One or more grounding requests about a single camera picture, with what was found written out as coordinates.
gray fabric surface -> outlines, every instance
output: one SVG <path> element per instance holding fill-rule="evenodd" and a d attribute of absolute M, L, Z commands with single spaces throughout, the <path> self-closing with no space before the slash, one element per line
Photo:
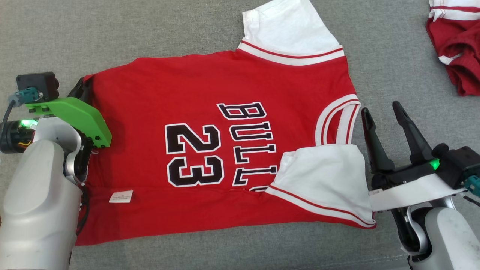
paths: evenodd
<path fill-rule="evenodd" d="M 53 71 L 62 95 L 86 74 L 137 57 L 235 49 L 241 12 L 266 0 L 0 1 L 0 111 L 18 74 Z M 446 142 L 480 151 L 478 98 L 458 97 L 425 32 L 428 1 L 312 1 L 344 45 L 352 81 L 397 165 L 408 147 L 391 102 L 402 102 L 432 146 Z M 11 119 L 28 117 L 14 109 Z M 353 143 L 366 153 L 360 119 Z M 3 199 L 19 155 L 1 156 Z M 456 200 L 480 236 L 480 212 Z M 72 269 L 355 269 L 405 267 L 389 213 L 375 230 L 295 223 L 144 237 L 77 247 Z"/>

cable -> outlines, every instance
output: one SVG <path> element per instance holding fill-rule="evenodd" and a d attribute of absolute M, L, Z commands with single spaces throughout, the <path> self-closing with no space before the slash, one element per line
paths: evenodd
<path fill-rule="evenodd" d="M 29 146 L 31 143 L 32 143 L 32 141 L 29 141 L 27 144 L 24 144 L 24 143 L 18 143 L 18 145 L 21 145 L 21 146 L 25 146 L 25 147 L 27 147 L 27 146 Z"/>
<path fill-rule="evenodd" d="M 7 129 L 5 128 L 5 125 L 7 124 L 8 117 L 10 116 L 10 112 L 12 111 L 13 106 L 15 105 L 15 100 L 10 101 L 10 104 L 8 104 L 7 110 L 5 111 L 5 114 L 3 115 L 3 121 L 1 123 L 1 132 L 0 132 L 0 145 L 1 145 L 1 140 L 5 136 L 5 133 L 7 132 Z"/>
<path fill-rule="evenodd" d="M 459 193 L 459 195 L 460 195 L 460 197 L 464 198 L 465 200 L 467 200 L 467 201 L 473 203 L 474 205 L 480 207 L 480 202 L 478 202 L 478 201 L 476 201 L 476 200 L 474 200 L 474 199 L 472 199 L 472 198 L 470 198 L 470 197 L 467 197 L 467 196 L 465 196 L 465 195 L 462 194 L 462 193 Z"/>
<path fill-rule="evenodd" d="M 82 217 L 82 220 L 80 220 L 77 224 L 77 236 L 84 229 L 85 223 L 87 222 L 88 213 L 90 212 L 90 204 L 89 204 L 90 202 L 89 202 L 89 198 L 88 198 L 87 189 L 84 185 L 81 185 L 81 190 L 82 190 L 82 193 L 83 193 L 82 206 L 85 207 L 85 214 Z"/>

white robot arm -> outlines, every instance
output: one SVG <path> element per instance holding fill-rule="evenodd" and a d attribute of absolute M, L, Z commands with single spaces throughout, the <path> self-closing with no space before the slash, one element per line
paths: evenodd
<path fill-rule="evenodd" d="M 82 191 L 66 167 L 79 139 L 60 118 L 38 121 L 1 208 L 0 270 L 68 269 Z"/>
<path fill-rule="evenodd" d="M 411 269 L 480 270 L 480 242 L 451 198 L 467 190 L 480 195 L 480 156 L 468 147 L 450 150 L 445 144 L 432 150 L 399 102 L 393 109 L 411 152 L 411 164 L 400 168 L 387 157 L 368 109 L 362 110 L 372 209 L 392 213 Z M 413 210 L 423 202 L 432 207 Z"/>

bulls jersey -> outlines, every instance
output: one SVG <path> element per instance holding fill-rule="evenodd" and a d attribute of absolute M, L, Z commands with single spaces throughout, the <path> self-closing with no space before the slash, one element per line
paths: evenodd
<path fill-rule="evenodd" d="M 430 0 L 427 32 L 461 96 L 480 96 L 480 1 Z"/>
<path fill-rule="evenodd" d="M 85 78 L 112 142 L 90 160 L 78 245 L 297 221 L 375 227 L 342 46 L 308 0 L 243 21 L 235 51 Z M 129 190 L 129 203 L 109 203 Z"/>

care label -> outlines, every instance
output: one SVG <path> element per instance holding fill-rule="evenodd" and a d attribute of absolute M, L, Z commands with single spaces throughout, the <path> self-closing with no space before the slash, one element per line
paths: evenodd
<path fill-rule="evenodd" d="M 132 198 L 133 190 L 115 192 L 112 194 L 109 203 L 129 203 Z"/>
<path fill-rule="evenodd" d="M 368 192 L 368 196 L 372 196 L 372 195 L 375 195 L 375 194 L 378 194 L 380 192 L 382 192 L 383 189 L 379 188 L 379 189 L 375 189 L 375 190 L 372 190 L 372 191 L 369 191 Z"/>

